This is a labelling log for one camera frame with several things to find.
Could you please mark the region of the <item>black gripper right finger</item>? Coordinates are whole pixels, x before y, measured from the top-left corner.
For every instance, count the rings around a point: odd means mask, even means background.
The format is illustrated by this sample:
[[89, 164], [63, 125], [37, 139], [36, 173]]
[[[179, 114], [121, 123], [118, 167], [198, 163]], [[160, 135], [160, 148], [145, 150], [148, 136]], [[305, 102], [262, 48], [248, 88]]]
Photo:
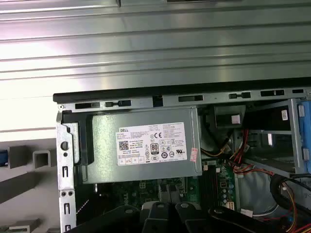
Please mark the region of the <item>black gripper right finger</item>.
[[181, 222], [189, 233], [275, 233], [276, 227], [226, 207], [207, 211], [194, 204], [182, 202], [175, 206]]

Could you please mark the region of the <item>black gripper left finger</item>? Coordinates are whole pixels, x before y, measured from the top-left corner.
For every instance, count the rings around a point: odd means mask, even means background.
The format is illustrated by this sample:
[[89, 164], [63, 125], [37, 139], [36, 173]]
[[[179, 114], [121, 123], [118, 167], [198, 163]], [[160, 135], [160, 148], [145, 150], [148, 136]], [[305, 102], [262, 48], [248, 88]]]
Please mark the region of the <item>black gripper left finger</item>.
[[169, 231], [169, 206], [163, 202], [149, 202], [145, 209], [130, 205], [117, 207], [67, 233], [166, 233]]

